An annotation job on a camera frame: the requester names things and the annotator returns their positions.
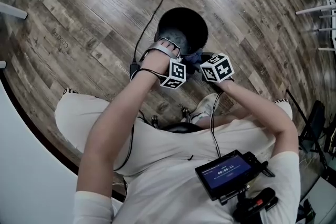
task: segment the sleeve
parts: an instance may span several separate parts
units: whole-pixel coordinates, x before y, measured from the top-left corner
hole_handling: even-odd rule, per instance
[[[253,197],[264,188],[270,187],[278,198],[278,203],[268,212],[262,210],[260,216],[263,224],[296,222],[300,203],[299,156],[295,152],[281,152],[269,161],[268,168],[276,177],[260,174],[253,183],[249,194]]]
[[[114,213],[111,198],[88,191],[75,194],[74,224],[110,224]]]

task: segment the wire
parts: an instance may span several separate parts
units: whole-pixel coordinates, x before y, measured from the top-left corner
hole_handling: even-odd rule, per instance
[[[134,56],[133,56],[133,64],[136,64],[136,62],[137,62],[137,61],[136,61],[136,60],[137,60],[137,59],[136,59],[136,58],[137,58],[137,57],[136,57],[136,56],[137,56],[136,50],[137,50],[137,48],[138,48],[138,45],[139,45],[139,43],[140,43],[140,40],[141,40],[143,34],[145,33],[145,31],[146,31],[148,25],[152,22],[152,20],[153,20],[155,14],[156,14],[156,12],[157,12],[158,9],[161,7],[163,1],[164,1],[164,0],[161,0],[161,1],[160,1],[159,5],[158,5],[157,8],[155,9],[155,11],[154,11],[152,17],[150,18],[150,20],[149,20],[148,23],[146,24],[146,26],[145,26],[145,28],[143,29],[143,31],[142,31],[142,33],[141,33],[141,35],[140,35],[138,41],[137,41],[136,44],[135,44],[135,48],[134,48]]]
[[[134,79],[135,75],[138,74],[138,72],[140,72],[140,71],[147,71],[149,73],[152,73],[152,74],[156,75],[160,81],[167,78],[166,76],[164,76],[160,73],[157,73],[153,70],[150,70],[150,69],[147,69],[147,68],[140,68],[133,73],[133,75],[131,76],[131,80]]]
[[[313,160],[313,158],[310,159],[309,163],[306,164],[306,166],[304,167],[305,169],[307,168],[307,166],[311,163],[311,161]]]
[[[142,115],[142,120],[144,121],[144,123],[149,124],[148,120],[146,120],[145,115],[143,114],[143,112],[141,110],[139,110],[140,114]]]
[[[300,161],[300,162],[299,162],[299,165],[300,165],[302,162],[306,162],[306,164],[307,164],[307,159],[303,159],[302,161]]]
[[[214,142],[215,142],[215,146],[216,146],[216,152],[217,152],[217,155],[218,155],[218,158],[221,157],[221,150],[219,149],[219,146],[218,146],[218,142],[217,142],[217,139],[215,137],[215,133],[214,133],[214,112],[215,112],[215,109],[216,109],[216,104],[217,104],[217,101],[219,100],[219,98],[221,97],[223,92],[221,92],[216,100],[215,100],[215,103],[214,103],[214,106],[212,108],[212,112],[211,112],[211,117],[210,117],[210,132],[211,132],[211,135],[212,135],[212,138],[214,139]]]
[[[131,139],[130,139],[130,147],[128,149],[128,153],[127,153],[127,156],[126,156],[126,159],[125,161],[122,163],[122,165],[120,167],[118,167],[117,169],[114,169],[114,171],[118,171],[120,170],[121,168],[123,168],[126,164],[126,162],[128,161],[128,159],[130,158],[130,155],[131,155],[131,152],[132,152],[132,146],[133,146],[133,137],[134,137],[134,125],[132,127],[132,132],[131,132]]]

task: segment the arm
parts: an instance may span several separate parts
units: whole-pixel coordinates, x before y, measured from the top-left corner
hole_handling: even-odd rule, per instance
[[[178,50],[173,50],[168,42],[161,42],[161,45],[177,55]],[[154,50],[146,56],[142,67],[164,73],[169,60],[169,56]],[[80,162],[77,191],[111,197],[114,160],[131,133],[141,104],[156,80],[157,77],[149,72],[139,72],[99,116],[89,133]]]
[[[276,138],[273,156],[284,151],[298,153],[298,132],[293,121],[281,108],[233,81],[225,80],[219,87],[273,133]]]

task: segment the sneaker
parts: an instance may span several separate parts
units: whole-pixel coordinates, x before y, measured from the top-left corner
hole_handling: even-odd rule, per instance
[[[201,118],[211,116],[217,96],[217,93],[212,93],[199,102],[196,110],[190,114],[191,123],[196,124],[196,122],[198,122]]]

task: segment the white pants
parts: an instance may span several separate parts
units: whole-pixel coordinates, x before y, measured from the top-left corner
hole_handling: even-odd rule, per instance
[[[62,135],[79,151],[83,152],[88,134],[109,102],[96,97],[77,93],[65,93],[55,111],[57,127]],[[275,102],[292,117],[292,110],[287,99]],[[214,130],[220,152],[223,155],[233,150],[241,153],[251,151],[256,156],[264,152],[275,141],[264,127],[252,116],[242,120],[233,120],[229,124]],[[120,151],[114,164],[117,169],[125,161],[130,147],[130,137]],[[152,164],[167,158],[185,159],[192,155],[194,159],[217,157],[215,144],[210,130],[195,133],[175,134],[162,130],[136,119],[132,152],[127,163],[118,173],[127,177],[127,181],[137,177]]]

